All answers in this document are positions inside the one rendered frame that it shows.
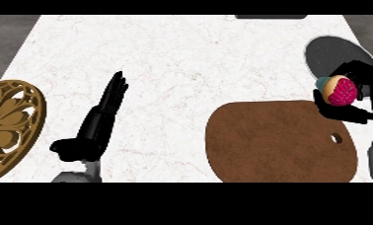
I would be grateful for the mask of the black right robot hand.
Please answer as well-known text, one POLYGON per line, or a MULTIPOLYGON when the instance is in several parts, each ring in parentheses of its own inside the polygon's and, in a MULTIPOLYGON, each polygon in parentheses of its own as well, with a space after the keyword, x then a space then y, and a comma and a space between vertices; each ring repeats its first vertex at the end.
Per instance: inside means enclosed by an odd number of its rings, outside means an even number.
POLYGON ((332 106, 325 102, 321 91, 316 88, 313 90, 313 99, 319 112, 326 118, 366 124, 369 120, 373 120, 373 65, 359 60, 344 62, 332 74, 326 77, 332 77, 335 75, 344 75, 354 82, 357 87, 356 101, 363 100, 363 88, 369 87, 372 112, 356 107, 353 104, 344 107, 332 106))

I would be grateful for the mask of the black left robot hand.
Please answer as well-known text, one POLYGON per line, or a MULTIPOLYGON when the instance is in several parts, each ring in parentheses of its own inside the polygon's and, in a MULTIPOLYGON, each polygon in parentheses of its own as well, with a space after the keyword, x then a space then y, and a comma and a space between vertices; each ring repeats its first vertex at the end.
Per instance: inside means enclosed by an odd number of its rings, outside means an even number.
POLYGON ((52 144, 51 150, 60 154, 63 161, 95 162, 101 159, 127 90, 129 84, 119 71, 105 88, 101 102, 88 113, 76 138, 61 139, 52 144))

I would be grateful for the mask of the brown wooden cutting board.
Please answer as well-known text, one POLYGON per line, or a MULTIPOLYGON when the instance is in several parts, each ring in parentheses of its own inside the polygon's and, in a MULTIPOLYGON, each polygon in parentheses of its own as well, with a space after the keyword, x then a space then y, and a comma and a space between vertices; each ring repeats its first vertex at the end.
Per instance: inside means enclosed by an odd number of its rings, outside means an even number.
POLYGON ((346 125, 312 101, 223 105, 207 123, 206 149, 226 182, 349 182, 357 172, 346 125))

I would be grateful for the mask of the dark grey pan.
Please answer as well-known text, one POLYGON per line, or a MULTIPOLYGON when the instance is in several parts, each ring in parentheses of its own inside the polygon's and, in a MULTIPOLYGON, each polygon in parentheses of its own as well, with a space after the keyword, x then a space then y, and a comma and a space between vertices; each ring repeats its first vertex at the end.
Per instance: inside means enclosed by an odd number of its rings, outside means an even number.
POLYGON ((326 77, 344 62, 360 60, 373 65, 373 55, 343 37, 316 37, 306 47, 306 61, 315 78, 326 77))

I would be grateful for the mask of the dark grey flat object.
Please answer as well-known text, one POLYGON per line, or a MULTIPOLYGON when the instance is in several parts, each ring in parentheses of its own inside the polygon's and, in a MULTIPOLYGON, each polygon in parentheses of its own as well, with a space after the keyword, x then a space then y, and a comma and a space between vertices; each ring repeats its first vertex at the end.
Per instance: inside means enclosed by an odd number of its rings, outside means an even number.
POLYGON ((257 20, 301 20, 309 15, 235 15, 236 19, 257 20))

